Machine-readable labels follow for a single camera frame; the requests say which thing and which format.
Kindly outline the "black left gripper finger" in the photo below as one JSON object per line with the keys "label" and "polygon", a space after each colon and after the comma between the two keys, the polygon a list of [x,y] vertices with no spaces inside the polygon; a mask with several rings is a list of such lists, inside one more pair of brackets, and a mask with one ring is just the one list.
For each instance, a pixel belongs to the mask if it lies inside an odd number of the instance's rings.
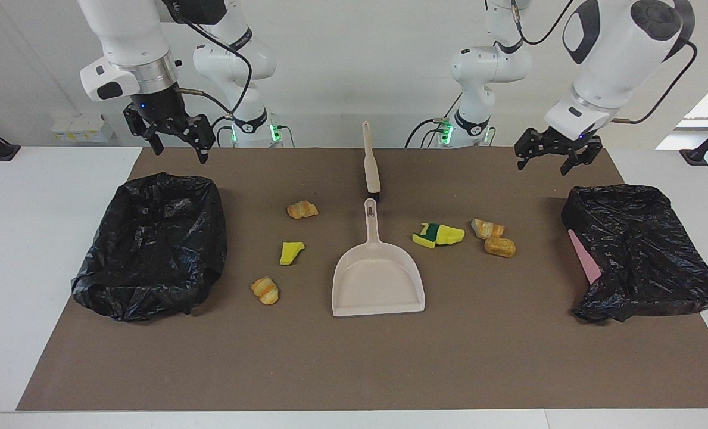
{"label": "black left gripper finger", "polygon": [[566,161],[560,168],[561,176],[566,176],[575,166],[590,165],[602,149],[602,143],[587,143],[579,148],[568,147]]}
{"label": "black left gripper finger", "polygon": [[544,143],[543,138],[544,134],[533,128],[523,131],[522,136],[518,138],[514,145],[514,153],[518,158],[518,170],[525,168],[527,163],[533,158],[542,157],[542,155],[546,154],[546,147],[542,144]]}

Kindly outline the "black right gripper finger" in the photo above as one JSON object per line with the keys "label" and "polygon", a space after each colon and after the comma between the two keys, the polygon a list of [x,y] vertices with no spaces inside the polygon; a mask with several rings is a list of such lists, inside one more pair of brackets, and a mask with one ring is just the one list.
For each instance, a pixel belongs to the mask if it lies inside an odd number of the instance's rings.
{"label": "black right gripper finger", "polygon": [[142,115],[136,111],[134,106],[127,106],[123,109],[123,117],[133,136],[144,139],[156,156],[159,156],[161,152],[163,152],[163,143],[161,143],[160,136],[158,136],[155,124],[148,126],[146,122],[144,122],[144,119],[142,119]]}
{"label": "black right gripper finger", "polygon": [[205,164],[208,161],[208,152],[215,144],[216,137],[206,114],[176,115],[172,117],[172,130],[174,136],[193,147],[199,163]]}

